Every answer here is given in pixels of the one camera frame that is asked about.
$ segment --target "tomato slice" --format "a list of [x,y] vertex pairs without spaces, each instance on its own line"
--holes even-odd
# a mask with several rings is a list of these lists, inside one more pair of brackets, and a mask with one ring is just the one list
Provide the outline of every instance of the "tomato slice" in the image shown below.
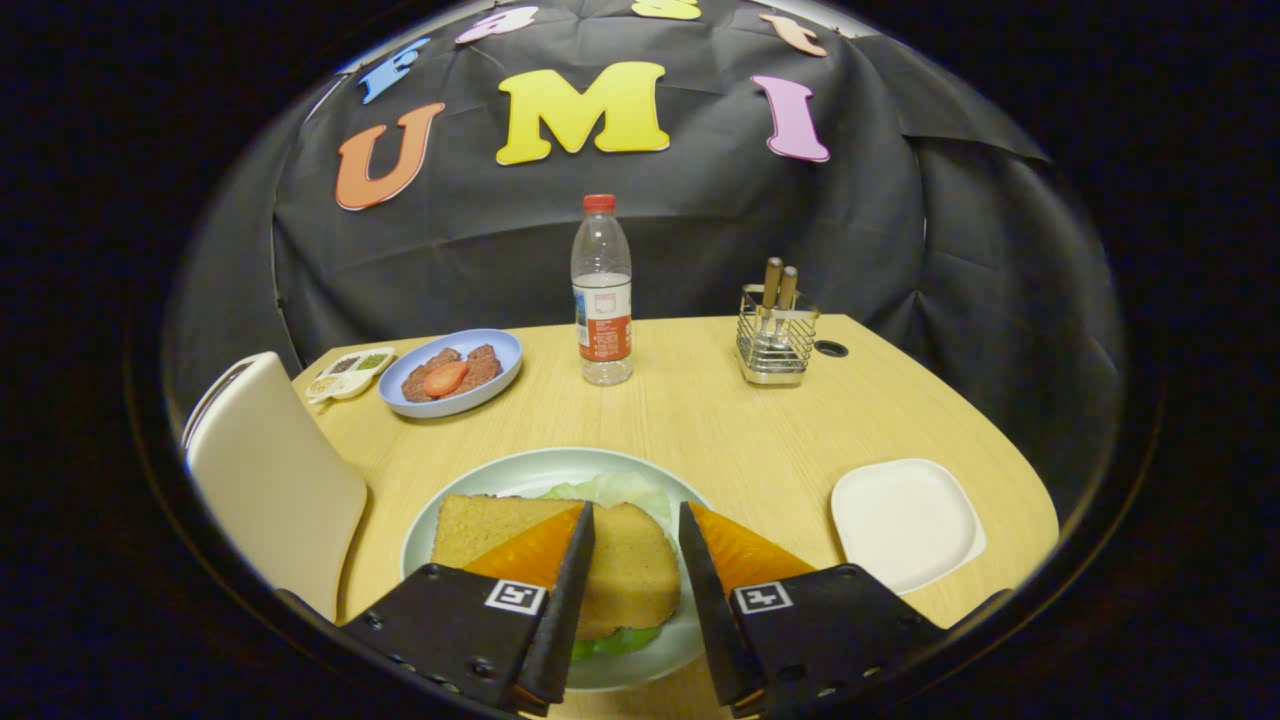
[[431,397],[449,395],[451,392],[458,389],[458,386],[462,384],[462,378],[466,375],[467,364],[462,360],[440,365],[422,378],[422,392],[430,395]]

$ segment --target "letter m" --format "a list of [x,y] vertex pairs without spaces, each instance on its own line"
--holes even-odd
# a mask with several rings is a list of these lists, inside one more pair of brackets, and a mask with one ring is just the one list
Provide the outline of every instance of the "letter m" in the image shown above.
[[502,81],[498,90],[511,95],[511,126],[507,145],[498,150],[498,164],[550,155],[552,143],[543,140],[539,120],[547,123],[564,150],[577,152],[602,114],[604,131],[595,136],[595,146],[604,152],[666,150],[671,136],[658,127],[654,99],[658,78],[666,72],[654,63],[614,63],[582,94],[556,70],[534,70]]

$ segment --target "pink letter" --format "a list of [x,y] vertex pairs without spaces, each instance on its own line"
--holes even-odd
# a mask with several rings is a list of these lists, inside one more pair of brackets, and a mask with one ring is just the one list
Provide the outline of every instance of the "pink letter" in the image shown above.
[[773,23],[773,29],[777,31],[778,37],[787,41],[787,45],[795,47],[801,53],[808,53],[818,58],[826,58],[827,51],[822,47],[809,42],[809,38],[818,38],[818,33],[812,29],[800,27],[800,23],[792,20],[791,18],[783,18],[782,15],[760,15],[762,20]]
[[465,45],[467,42],[480,40],[481,37],[489,37],[490,35],[502,35],[504,32],[511,32],[513,29],[520,29],[525,26],[532,24],[534,13],[538,8],[512,8],[509,10],[503,10],[497,15],[489,15],[488,18],[471,26],[471,29],[463,32],[458,36],[458,45]]
[[818,142],[813,117],[809,115],[808,100],[813,97],[813,91],[799,82],[769,76],[751,76],[751,82],[764,88],[773,111],[769,150],[786,158],[826,163],[831,151]]

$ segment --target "foam letter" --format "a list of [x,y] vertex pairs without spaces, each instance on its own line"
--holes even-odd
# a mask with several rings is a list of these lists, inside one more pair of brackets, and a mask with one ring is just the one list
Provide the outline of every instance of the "foam letter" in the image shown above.
[[671,145],[658,127],[654,87],[667,69],[654,63],[614,63],[581,95],[556,70],[512,76],[498,86],[511,94],[507,145],[498,150],[499,165],[541,160],[552,143],[543,140],[539,120],[547,123],[561,146],[577,152],[595,120],[604,114],[604,131],[595,146],[605,152],[655,152]]
[[509,10],[503,10],[497,15],[489,15],[488,18],[471,26],[471,29],[460,35],[453,42],[466,45],[467,42],[480,40],[481,37],[520,29],[534,23],[534,13],[536,12],[538,8],[525,6],[512,8]]
[[777,31],[778,37],[787,41],[787,45],[795,47],[801,53],[808,53],[810,55],[817,55],[818,58],[826,58],[827,51],[813,42],[809,38],[818,38],[818,33],[812,29],[800,27],[800,23],[792,20],[791,18],[783,18],[782,15],[760,15],[762,20],[773,23],[773,29]]
[[769,76],[751,76],[751,82],[764,88],[773,111],[769,150],[787,158],[826,163],[831,151],[818,142],[813,117],[809,115],[808,100],[813,97],[813,91],[799,82]]
[[369,88],[369,94],[365,95],[364,105],[372,102],[374,97],[383,94],[384,90],[396,85],[396,82],[408,74],[408,67],[417,60],[417,49],[426,45],[431,38],[424,37],[421,40],[415,40],[412,45],[401,50],[396,55],[392,55],[389,60],[378,65],[372,69],[365,78],[360,82],[365,83]]
[[401,117],[397,124],[404,128],[404,138],[401,140],[399,160],[392,172],[378,179],[369,177],[369,159],[374,154],[374,141],[387,132],[387,126],[374,126],[343,142],[338,149],[342,161],[338,164],[338,187],[334,193],[338,205],[347,210],[364,210],[396,197],[408,187],[422,169],[431,118],[443,109],[444,102],[433,102]]
[[698,9],[698,0],[636,0],[631,12],[646,18],[672,20],[691,20],[703,15]]

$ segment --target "wooden handle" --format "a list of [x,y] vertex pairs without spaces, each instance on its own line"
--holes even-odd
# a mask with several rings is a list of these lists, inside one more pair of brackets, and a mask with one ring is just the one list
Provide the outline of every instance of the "wooden handle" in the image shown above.
[[773,307],[773,301],[778,299],[778,281],[782,279],[782,258],[769,258],[769,264],[764,268],[764,307]]
[[799,279],[800,272],[792,265],[787,265],[782,269],[782,290],[778,291],[778,309],[791,310],[791,306],[796,300],[796,279]]

